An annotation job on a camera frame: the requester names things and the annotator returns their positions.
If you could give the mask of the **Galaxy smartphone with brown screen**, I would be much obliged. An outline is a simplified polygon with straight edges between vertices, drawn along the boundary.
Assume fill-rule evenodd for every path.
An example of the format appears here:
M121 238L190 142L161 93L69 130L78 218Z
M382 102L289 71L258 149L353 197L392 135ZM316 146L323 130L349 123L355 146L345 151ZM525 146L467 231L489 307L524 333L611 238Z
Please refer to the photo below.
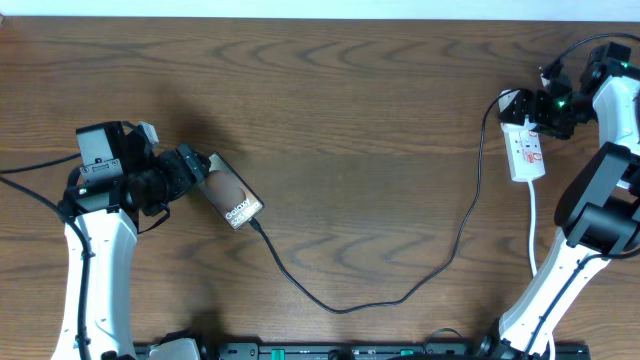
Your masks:
M209 161L209 172L198 189L237 231L263 210L264 202L219 153L211 154Z

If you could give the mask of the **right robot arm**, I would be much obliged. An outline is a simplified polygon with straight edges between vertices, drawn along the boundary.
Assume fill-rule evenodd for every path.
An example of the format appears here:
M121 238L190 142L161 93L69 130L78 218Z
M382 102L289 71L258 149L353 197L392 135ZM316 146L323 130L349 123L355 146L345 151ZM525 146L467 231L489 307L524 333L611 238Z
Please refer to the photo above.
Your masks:
M611 261L639 254L639 69L616 37L591 51L577 87L557 57L541 70L542 89L505 90L494 102L515 182L543 176L542 135L567 140L594 120L599 149L562 194L551 249L481 340L480 358L556 358L553 331L580 292Z

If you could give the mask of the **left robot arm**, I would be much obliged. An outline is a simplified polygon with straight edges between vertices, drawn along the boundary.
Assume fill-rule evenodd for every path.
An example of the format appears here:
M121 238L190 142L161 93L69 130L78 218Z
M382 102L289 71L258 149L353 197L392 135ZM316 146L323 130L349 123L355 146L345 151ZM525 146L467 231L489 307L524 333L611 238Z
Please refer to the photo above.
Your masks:
M56 359L132 359L130 279L139 217L163 223L169 204L207 177L208 158L186 144L160 154L145 122L76 131L81 165L59 204L69 264Z

